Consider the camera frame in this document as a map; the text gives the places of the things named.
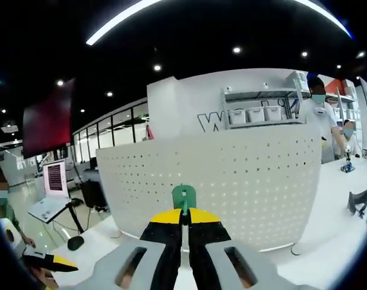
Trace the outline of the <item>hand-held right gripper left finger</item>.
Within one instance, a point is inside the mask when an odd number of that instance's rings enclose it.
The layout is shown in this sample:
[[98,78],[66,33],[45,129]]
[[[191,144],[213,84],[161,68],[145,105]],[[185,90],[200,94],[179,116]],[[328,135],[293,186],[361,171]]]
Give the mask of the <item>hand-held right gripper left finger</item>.
[[155,215],[139,240],[129,241],[94,266],[93,289],[173,289],[180,267],[182,209]]

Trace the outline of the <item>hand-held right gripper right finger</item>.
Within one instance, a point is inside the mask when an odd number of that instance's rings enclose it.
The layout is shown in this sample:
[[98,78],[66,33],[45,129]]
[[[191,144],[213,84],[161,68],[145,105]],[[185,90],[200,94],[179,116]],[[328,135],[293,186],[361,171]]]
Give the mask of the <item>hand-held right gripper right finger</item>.
[[313,289],[278,273],[262,253],[233,240],[220,219],[189,209],[189,262],[198,289]]

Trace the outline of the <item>person's left hand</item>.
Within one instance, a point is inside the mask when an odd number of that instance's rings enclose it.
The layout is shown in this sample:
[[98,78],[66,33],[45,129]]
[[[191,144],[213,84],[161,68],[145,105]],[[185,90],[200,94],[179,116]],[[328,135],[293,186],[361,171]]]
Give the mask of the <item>person's left hand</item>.
[[58,289],[52,273],[44,268],[31,268],[33,275],[44,285],[44,289]]

